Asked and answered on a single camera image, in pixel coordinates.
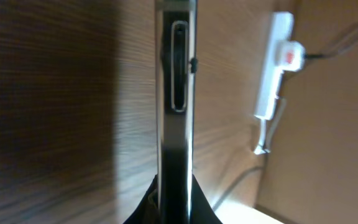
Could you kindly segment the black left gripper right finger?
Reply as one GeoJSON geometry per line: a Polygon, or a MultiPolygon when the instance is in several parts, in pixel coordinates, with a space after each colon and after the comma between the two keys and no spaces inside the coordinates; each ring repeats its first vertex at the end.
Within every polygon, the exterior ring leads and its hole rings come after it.
{"type": "Polygon", "coordinates": [[[222,224],[211,208],[196,177],[192,176],[191,187],[191,224],[222,224]]]}

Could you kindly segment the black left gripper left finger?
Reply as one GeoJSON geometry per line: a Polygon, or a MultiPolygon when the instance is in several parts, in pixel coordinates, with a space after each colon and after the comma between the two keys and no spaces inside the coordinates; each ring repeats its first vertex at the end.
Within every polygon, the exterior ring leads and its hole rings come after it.
{"type": "Polygon", "coordinates": [[[155,175],[142,200],[124,224],[159,224],[158,177],[155,175]]]}

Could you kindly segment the black Galaxy flip phone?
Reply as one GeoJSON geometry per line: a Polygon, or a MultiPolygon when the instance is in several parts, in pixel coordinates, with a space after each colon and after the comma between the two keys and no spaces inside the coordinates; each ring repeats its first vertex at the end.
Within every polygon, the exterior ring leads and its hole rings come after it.
{"type": "Polygon", "coordinates": [[[197,1],[155,2],[158,209],[189,223],[193,171],[197,1]]]}

